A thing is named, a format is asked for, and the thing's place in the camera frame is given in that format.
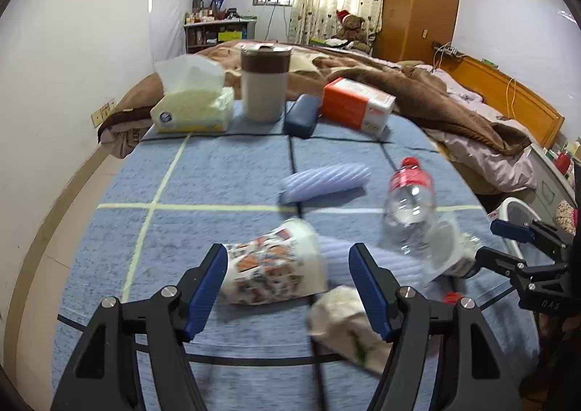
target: orange box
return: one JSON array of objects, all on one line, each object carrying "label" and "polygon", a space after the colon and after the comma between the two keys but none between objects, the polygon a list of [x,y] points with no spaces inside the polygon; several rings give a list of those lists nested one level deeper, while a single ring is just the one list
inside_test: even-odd
[{"label": "orange box", "polygon": [[392,94],[339,78],[323,90],[321,114],[339,124],[380,136],[395,102]]}]

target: tile floor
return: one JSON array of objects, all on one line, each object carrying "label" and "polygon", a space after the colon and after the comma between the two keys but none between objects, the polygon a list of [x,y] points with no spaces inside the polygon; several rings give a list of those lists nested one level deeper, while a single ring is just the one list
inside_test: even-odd
[{"label": "tile floor", "polygon": [[66,212],[42,256],[20,324],[16,386],[34,411],[49,411],[52,346],[60,297],[85,227],[123,164],[108,156]]}]

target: metal screw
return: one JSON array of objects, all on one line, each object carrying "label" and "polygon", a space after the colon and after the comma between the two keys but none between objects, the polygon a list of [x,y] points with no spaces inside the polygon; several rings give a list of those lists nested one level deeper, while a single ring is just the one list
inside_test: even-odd
[{"label": "metal screw", "polygon": [[115,306],[117,303],[117,299],[114,297],[106,297],[103,301],[101,301],[101,306],[110,308]]},{"label": "metal screw", "polygon": [[460,304],[462,305],[462,307],[465,307],[466,309],[472,309],[476,305],[474,303],[474,300],[469,297],[463,297],[460,300]]},{"label": "metal screw", "polygon": [[415,289],[411,286],[402,286],[400,288],[400,295],[404,298],[413,298],[415,296]]},{"label": "metal screw", "polygon": [[178,289],[173,286],[164,286],[162,289],[162,297],[164,298],[173,298],[178,293]]}]

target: power outlet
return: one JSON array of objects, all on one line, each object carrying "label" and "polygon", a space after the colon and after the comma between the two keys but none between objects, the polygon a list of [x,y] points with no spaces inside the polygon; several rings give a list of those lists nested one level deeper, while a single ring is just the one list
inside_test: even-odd
[{"label": "power outlet", "polygon": [[104,120],[113,112],[115,107],[115,101],[111,99],[111,101],[106,102],[103,106],[101,106],[97,111],[91,114],[91,121],[93,122],[93,127],[99,127]]}]

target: teddy bear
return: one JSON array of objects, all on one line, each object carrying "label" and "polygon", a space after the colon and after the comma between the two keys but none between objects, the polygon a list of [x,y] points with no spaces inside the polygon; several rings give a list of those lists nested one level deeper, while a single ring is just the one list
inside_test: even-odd
[{"label": "teddy bear", "polygon": [[371,48],[367,44],[367,34],[365,32],[365,20],[362,17],[349,14],[348,11],[337,11],[337,18],[341,23],[341,29],[333,37],[338,39],[351,40],[352,49],[369,53]]}]

